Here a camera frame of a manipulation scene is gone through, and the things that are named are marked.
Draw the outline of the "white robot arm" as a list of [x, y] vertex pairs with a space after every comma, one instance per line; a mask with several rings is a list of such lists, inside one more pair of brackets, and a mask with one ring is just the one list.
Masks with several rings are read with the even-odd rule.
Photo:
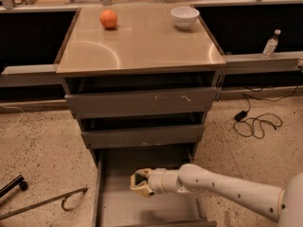
[[278, 227], [303, 227], [303, 173], [281, 188], [185, 164], [178, 169], [138, 169], [131, 176], [130, 188], [146, 198], [168, 193], [197, 196], [207, 190], [276, 222]]

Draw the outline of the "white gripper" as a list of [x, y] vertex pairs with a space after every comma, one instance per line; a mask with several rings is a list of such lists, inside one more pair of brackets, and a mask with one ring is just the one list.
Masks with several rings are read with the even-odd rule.
[[[135, 185], [135, 173], [146, 176], [148, 181], [146, 183]], [[131, 190], [136, 194], [142, 195], [143, 197], [151, 197], [154, 194], [162, 195], [177, 192], [179, 182], [178, 170], [144, 168], [138, 169], [135, 173], [131, 176]]]

